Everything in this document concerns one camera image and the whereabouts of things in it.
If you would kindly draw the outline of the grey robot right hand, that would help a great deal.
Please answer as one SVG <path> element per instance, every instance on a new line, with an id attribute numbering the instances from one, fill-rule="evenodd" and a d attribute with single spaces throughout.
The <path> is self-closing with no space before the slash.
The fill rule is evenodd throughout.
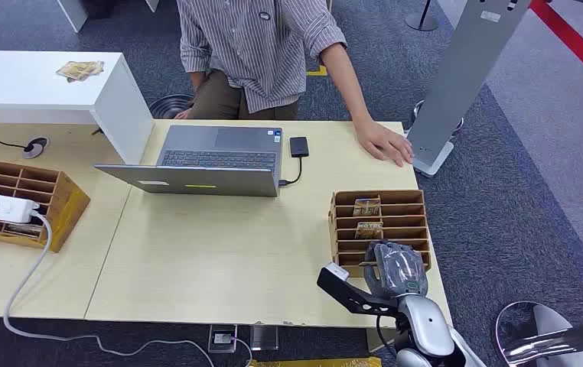
<path id="1" fill-rule="evenodd" d="M 405 294 L 427 295 L 428 279 L 422 257 L 410 246 L 372 241 L 364 262 L 364 279 L 373 296 L 388 300 Z"/>

